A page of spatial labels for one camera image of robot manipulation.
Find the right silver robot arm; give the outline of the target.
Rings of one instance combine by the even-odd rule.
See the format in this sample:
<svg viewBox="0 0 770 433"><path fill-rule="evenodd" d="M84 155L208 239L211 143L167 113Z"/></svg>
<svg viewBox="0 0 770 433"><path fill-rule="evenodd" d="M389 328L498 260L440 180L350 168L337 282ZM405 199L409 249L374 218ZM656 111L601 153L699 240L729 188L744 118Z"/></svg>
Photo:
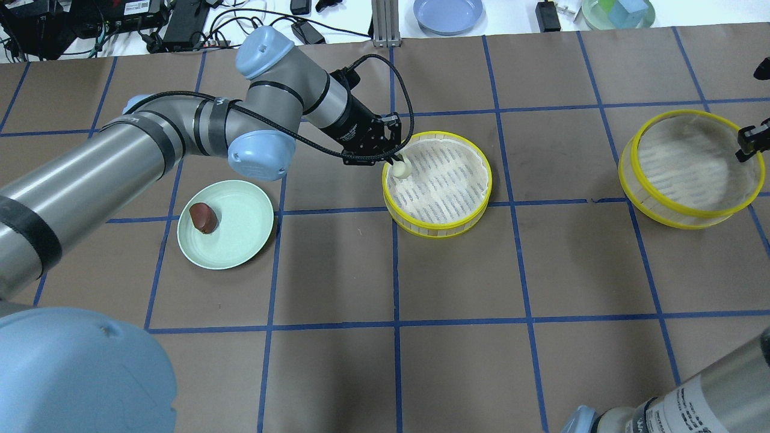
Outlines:
<svg viewBox="0 0 770 433"><path fill-rule="evenodd" d="M768 126L739 128L679 109L644 123L624 147L618 177L635 208L660 224L701 230L753 202L765 181L759 142ZM564 432L767 432L768 330L637 407L581 405Z"/></svg>

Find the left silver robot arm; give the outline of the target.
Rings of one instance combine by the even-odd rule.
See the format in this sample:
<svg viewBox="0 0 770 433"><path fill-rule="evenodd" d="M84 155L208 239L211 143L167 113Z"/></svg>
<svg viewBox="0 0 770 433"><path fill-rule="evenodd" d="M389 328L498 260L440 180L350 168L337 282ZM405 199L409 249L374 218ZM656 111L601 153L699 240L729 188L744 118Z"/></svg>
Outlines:
<svg viewBox="0 0 770 433"><path fill-rule="evenodd" d="M327 72L271 26L242 42L243 100L135 97L80 146L2 188L2 431L172 432L176 377L147 331L103 313L10 298L187 155L242 176L286 175L297 142L344 164L401 161L411 134L352 94L360 60Z"/></svg>

